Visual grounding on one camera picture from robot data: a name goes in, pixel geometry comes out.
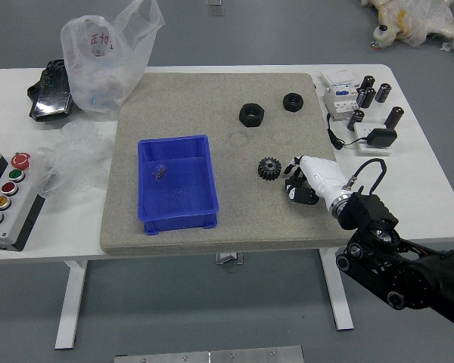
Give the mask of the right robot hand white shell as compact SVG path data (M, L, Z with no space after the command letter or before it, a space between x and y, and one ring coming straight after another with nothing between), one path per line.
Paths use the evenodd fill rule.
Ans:
M337 216L351 196L346 186L348 178L338 164L303 155L293 158L284 174L289 174L294 167L297 167L294 174L285 181L289 198L295 203L313 205L321 197L328 211Z

